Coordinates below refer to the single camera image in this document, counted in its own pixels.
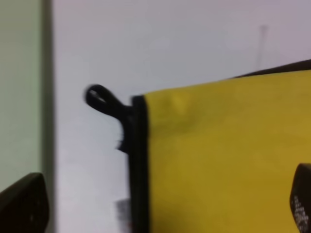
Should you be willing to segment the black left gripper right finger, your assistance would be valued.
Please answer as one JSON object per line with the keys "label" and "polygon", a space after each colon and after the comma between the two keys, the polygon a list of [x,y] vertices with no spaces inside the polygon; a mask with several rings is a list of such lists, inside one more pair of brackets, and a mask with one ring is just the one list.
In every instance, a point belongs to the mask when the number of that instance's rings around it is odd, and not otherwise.
{"label": "black left gripper right finger", "polygon": [[299,164],[296,168],[290,208],[300,233],[311,232],[311,165]]}

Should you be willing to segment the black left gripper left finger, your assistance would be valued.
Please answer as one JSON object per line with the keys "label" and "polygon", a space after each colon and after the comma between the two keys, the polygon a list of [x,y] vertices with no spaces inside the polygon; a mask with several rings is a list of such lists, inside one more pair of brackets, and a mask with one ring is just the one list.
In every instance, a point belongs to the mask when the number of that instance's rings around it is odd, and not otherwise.
{"label": "black left gripper left finger", "polygon": [[2,233],[44,233],[50,207],[44,176],[30,173],[0,193]]}

